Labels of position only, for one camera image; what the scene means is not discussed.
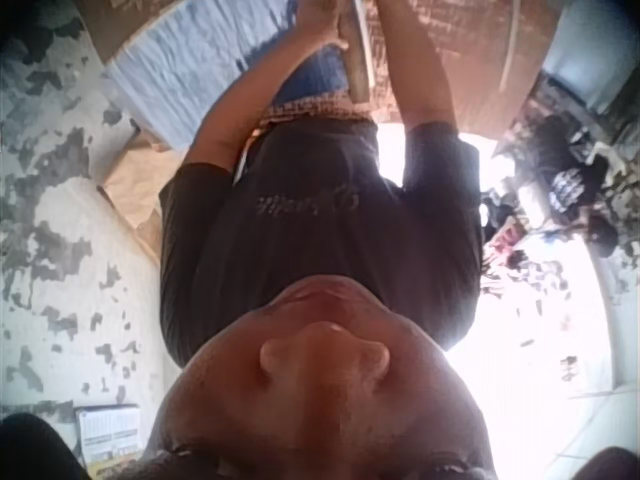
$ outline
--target black t-shirt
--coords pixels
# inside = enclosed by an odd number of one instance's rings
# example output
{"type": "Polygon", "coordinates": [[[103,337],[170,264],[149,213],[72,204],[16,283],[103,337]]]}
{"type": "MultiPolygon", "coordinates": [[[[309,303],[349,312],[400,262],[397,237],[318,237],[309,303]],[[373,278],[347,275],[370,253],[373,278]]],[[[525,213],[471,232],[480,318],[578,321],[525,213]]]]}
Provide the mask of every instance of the black t-shirt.
{"type": "Polygon", "coordinates": [[[529,142],[537,179],[548,192],[554,220],[561,225],[577,220],[580,207],[595,202],[609,168],[602,157],[592,165],[579,162],[566,132],[563,120],[551,115],[538,125],[529,142]]]}
{"type": "Polygon", "coordinates": [[[473,322],[482,234],[477,151],[445,124],[407,135],[404,187],[377,168],[376,126],[273,128],[232,176],[181,168],[165,188],[161,325],[185,365],[212,336],[297,280],[350,277],[443,348],[473,322]]]}

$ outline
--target sleeve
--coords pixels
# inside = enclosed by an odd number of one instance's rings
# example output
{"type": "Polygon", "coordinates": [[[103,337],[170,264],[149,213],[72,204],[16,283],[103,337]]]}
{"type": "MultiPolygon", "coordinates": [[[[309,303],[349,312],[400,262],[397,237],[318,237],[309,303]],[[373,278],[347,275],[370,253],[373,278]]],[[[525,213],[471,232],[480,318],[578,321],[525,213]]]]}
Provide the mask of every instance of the sleeve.
{"type": "Polygon", "coordinates": [[[444,349],[473,323],[482,273],[480,161],[478,151],[443,123],[407,134],[405,200],[426,232],[434,282],[426,330],[444,349]]]}
{"type": "Polygon", "coordinates": [[[209,164],[186,165],[160,193],[162,259],[160,326],[169,353],[181,367],[190,358],[186,347],[193,277],[205,242],[231,192],[233,177],[209,164]]]}

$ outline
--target printed logo on shirt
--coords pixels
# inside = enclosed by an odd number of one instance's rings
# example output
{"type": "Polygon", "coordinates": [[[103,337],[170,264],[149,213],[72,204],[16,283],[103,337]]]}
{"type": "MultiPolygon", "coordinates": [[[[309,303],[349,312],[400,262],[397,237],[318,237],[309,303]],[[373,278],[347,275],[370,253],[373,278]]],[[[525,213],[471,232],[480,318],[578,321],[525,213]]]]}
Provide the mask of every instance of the printed logo on shirt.
{"type": "Polygon", "coordinates": [[[577,168],[571,168],[556,175],[552,189],[553,192],[549,194],[551,207],[561,213],[577,203],[585,190],[582,176],[577,168]]]}
{"type": "Polygon", "coordinates": [[[284,195],[270,195],[258,198],[258,215],[279,217],[280,215],[353,212],[360,205],[360,191],[350,184],[343,184],[330,190],[322,190],[317,195],[303,199],[287,198],[284,195]]]}

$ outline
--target blue cloth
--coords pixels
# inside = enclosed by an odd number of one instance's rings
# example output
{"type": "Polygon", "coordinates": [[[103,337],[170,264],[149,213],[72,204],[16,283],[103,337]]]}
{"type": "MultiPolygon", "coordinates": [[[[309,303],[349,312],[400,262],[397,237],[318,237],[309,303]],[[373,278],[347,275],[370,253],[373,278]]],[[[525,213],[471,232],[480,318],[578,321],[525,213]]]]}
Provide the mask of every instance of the blue cloth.
{"type": "MultiPolygon", "coordinates": [[[[106,75],[145,127],[185,148],[211,105],[293,25],[295,10],[295,0],[185,0],[138,34],[106,75]]],[[[331,47],[308,59],[274,102],[347,88],[331,47]]]]}

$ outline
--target paper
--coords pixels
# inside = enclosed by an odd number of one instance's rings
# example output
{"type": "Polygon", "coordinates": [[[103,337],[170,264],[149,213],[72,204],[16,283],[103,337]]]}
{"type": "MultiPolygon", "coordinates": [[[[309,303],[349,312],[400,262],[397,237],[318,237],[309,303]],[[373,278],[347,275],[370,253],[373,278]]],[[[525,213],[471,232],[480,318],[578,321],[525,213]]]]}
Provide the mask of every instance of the paper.
{"type": "Polygon", "coordinates": [[[138,407],[79,410],[77,418],[82,457],[91,478],[109,478],[142,454],[138,407]]]}

